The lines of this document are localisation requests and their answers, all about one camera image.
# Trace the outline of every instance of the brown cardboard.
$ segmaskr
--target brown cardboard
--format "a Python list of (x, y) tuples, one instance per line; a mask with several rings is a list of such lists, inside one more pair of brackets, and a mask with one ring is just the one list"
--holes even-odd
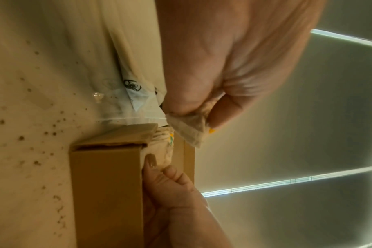
[(143, 247), (140, 152), (156, 129), (124, 126), (71, 147), (79, 248)]

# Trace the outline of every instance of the hand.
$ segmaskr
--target hand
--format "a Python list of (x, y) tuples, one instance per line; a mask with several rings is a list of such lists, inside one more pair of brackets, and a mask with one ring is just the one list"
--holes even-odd
[(144, 240), (149, 248), (231, 248), (192, 181), (173, 166), (161, 173), (154, 155), (145, 158)]
[(216, 128), (282, 84), (296, 65), (325, 0), (156, 0), (167, 95), (185, 115), (212, 92)]

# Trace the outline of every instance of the packaging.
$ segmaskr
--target packaging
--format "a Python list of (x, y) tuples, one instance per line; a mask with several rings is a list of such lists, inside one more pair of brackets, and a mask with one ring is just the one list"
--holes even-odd
[[(190, 147), (182, 139), (174, 140), (170, 127), (158, 128), (152, 123), (122, 126), (71, 146), (79, 248), (143, 247), (141, 168), (145, 154), (152, 153), (152, 148), (159, 151), (171, 148), (171, 152), (173, 149), (173, 165), (184, 171), (187, 162), (190, 167), (187, 171), (193, 178), (194, 153), (190, 159)], [(188, 160), (184, 157), (186, 149)], [(168, 163), (164, 153), (157, 160), (158, 165), (160, 161)]]

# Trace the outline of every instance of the box flap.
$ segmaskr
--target box flap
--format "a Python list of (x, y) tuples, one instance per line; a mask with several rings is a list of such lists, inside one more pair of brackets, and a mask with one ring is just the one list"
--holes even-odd
[(156, 132), (157, 128), (157, 123), (123, 126), (116, 130), (73, 144), (72, 149), (127, 144), (144, 145), (152, 140), (153, 134)]

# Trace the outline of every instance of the cardboard box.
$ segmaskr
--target cardboard box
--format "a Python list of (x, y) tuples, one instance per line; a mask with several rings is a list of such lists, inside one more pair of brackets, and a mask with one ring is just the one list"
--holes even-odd
[[(157, 124), (123, 126), (71, 146), (79, 248), (143, 247), (141, 167), (145, 154), (141, 150), (152, 140), (157, 127)], [(179, 170), (184, 170), (185, 147), (190, 163), (187, 167), (193, 167), (188, 169), (191, 174), (194, 149), (177, 140), (177, 136), (173, 161)]]

